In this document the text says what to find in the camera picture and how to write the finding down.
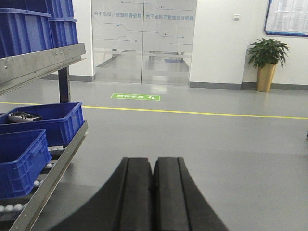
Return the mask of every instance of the blue plastic bin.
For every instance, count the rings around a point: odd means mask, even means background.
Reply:
[[[26,10],[25,0],[0,0],[0,8],[16,8]]]
[[[0,8],[49,13],[53,18],[74,17],[72,0],[0,0]]]
[[[71,18],[50,18],[50,29],[54,47],[63,47],[78,43],[77,20]]]
[[[53,48],[50,14],[0,9],[0,58]]]
[[[45,130],[0,135],[0,199],[29,194],[50,160]]]
[[[84,123],[81,104],[56,103],[15,108],[0,115],[0,134],[45,129],[49,147],[68,145]],[[17,111],[40,115],[43,120],[10,123],[8,114]]]
[[[27,10],[49,13],[53,18],[74,17],[72,0],[25,0]]]

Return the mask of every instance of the light switch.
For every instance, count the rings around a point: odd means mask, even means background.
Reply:
[[[240,20],[240,14],[235,13],[233,19],[234,19],[234,21],[239,21]]]

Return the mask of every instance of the potted plant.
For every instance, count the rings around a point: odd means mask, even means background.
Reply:
[[[257,41],[249,44],[253,47],[248,49],[248,54],[251,55],[248,63],[253,63],[254,67],[258,67],[256,90],[269,92],[276,65],[280,62],[281,67],[283,67],[285,58],[288,56],[286,51],[289,51],[289,47],[287,44],[272,38],[268,40],[262,38],[262,40],[257,39]]]

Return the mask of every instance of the gold planter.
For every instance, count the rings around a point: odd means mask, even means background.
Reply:
[[[269,92],[271,83],[274,78],[277,64],[265,64],[263,68],[258,68],[257,91]]]

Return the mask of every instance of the glass door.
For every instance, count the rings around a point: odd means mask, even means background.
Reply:
[[[145,0],[142,82],[188,86],[197,0]]]
[[[141,83],[143,1],[92,0],[96,81]]]
[[[92,0],[96,81],[188,85],[197,0]]]

